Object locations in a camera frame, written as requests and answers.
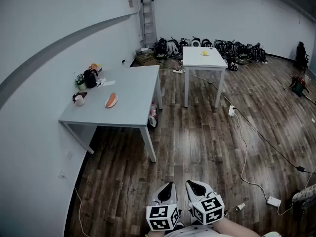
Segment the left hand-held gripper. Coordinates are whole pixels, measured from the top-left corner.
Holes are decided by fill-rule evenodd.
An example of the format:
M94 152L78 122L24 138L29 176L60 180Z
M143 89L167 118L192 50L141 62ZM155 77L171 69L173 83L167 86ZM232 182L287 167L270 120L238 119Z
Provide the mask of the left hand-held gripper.
M162 185L154 192L151 198L154 204L146 207L146 220L152 231L171 231L175 228L180 218L177 201L176 185L173 182Z

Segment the white star-print shirt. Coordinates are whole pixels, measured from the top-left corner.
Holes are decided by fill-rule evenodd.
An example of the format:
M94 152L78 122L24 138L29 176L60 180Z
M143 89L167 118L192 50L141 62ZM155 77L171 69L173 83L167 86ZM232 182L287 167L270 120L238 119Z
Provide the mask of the white star-print shirt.
M215 237L219 233L208 225L192 225L166 234L164 237Z

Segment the white power adapter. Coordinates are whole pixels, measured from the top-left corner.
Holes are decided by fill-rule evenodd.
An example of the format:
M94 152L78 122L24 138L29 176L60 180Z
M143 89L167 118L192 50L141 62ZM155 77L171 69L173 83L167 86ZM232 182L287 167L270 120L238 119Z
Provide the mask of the white power adapter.
M280 204L281 204L281 200L270 196L270 197L268 197L266 203L268 205L271 205L273 207L277 207L278 208L280 206Z

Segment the red white plastic bag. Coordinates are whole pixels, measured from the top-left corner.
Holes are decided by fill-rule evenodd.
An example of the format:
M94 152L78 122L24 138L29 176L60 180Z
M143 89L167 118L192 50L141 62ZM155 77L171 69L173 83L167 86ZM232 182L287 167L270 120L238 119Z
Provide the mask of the red white plastic bag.
M149 118L148 118L148 126L150 128L155 128L158 124L158 111L157 106L154 101L151 103L151 108L149 112Z

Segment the grey table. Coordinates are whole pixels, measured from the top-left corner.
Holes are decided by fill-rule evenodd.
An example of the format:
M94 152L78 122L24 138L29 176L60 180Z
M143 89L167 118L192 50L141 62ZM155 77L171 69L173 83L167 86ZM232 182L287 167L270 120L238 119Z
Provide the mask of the grey table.
M70 103L59 122L90 154L94 151L72 130L72 124L138 128L150 160L156 162L147 122L154 96L158 98L159 109L163 108L158 72L158 65L107 70L107 81L115 80L115 84L89 89L84 104L79 107ZM113 92L118 95L118 102L111 108L105 108L104 104Z

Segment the patterned cloth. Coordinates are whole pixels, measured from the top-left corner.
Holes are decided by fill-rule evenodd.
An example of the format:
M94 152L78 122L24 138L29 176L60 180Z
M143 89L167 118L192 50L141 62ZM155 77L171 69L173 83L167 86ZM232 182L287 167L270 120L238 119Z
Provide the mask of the patterned cloth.
M316 205L316 184L305 188L296 193L292 200L293 203L299 203L302 210L308 209L312 205Z

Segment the brown wallet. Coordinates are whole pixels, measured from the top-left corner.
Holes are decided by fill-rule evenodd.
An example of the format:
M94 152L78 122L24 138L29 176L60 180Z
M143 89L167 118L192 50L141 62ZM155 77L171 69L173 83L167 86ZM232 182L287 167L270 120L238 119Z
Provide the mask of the brown wallet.
M77 96L81 96L82 98L85 98L86 95L87 95L87 92L78 92L78 93L75 93L75 94L72 96L72 101L75 102Z

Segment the white table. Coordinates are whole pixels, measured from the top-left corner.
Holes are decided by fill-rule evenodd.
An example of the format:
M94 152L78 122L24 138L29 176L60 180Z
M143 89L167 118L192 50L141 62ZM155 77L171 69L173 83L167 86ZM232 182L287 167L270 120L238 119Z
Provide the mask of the white table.
M202 56L203 51L208 52L209 56ZM190 88L190 70L206 70L206 71L220 71L220 81L217 90L217 96L214 108L219 107L221 93L224 87L225 71L228 65L218 52L213 47L183 47L183 67L185 68L185 94L184 94L184 107L188 107L188 97Z

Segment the stack of cardboard boxes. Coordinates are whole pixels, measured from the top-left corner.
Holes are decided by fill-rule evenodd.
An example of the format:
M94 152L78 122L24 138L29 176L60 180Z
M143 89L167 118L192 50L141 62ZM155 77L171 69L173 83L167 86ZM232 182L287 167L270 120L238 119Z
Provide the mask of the stack of cardboard boxes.
M141 66L156 65L157 62L151 53L140 53L135 55L135 60Z

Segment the black kettle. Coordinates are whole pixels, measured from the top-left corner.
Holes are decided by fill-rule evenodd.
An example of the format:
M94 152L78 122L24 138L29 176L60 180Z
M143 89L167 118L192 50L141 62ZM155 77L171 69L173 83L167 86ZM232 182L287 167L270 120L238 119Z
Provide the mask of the black kettle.
M87 88L94 88L97 85L96 77L98 76L98 73L96 69L88 69L84 71L83 76Z

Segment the flower pot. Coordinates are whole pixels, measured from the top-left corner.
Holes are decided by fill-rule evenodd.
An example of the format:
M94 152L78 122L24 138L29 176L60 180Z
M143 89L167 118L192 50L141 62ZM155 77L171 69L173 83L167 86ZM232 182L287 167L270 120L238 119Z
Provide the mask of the flower pot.
M87 89L87 86L85 84L85 79L84 79L84 76L83 74L79 74L77 75L76 79L75 79L75 82L76 82L76 85L78 86L78 88L80 90L85 90Z

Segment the row of backpacks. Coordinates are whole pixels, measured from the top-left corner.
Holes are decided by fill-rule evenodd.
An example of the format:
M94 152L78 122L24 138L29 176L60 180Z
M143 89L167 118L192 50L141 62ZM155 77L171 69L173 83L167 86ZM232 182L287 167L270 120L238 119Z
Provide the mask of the row of backpacks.
M153 51L156 58L164 59L168 56L180 57L182 56L183 47L185 46L215 48L226 61L232 59L237 63L241 63L244 59L247 59L264 64L268 62L266 52L261 48L260 43L255 45L242 44L235 40L216 39L214 42L211 42L209 39L199 39L196 37L193 37L192 40L181 38L180 41L174 38L170 40L160 38L160 40L154 44Z

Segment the green red bag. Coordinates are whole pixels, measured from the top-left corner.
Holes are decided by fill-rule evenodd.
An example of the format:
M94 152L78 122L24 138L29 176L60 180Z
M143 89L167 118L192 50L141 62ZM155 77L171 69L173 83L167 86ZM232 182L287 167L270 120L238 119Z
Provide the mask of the green red bag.
M309 93L309 91L306 87L306 82L298 76L292 77L291 85L289 87L291 88L292 92L294 92L299 97L305 96L303 94L304 90L306 90Z

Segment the black office chair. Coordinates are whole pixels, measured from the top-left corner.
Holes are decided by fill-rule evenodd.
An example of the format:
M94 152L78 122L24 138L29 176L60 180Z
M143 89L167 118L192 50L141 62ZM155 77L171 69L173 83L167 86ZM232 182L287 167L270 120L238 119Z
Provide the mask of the black office chair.
M296 49L296 57L293 66L294 68L297 68L299 71L305 73L306 69L308 68L308 63L309 55L306 53L304 43L300 41Z

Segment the metal ladder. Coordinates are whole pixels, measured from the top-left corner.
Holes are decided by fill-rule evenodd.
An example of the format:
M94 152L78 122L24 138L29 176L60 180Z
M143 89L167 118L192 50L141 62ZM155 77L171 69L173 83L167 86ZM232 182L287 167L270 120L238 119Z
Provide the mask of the metal ladder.
M155 0L140 0L141 26L144 48L154 48L157 42Z

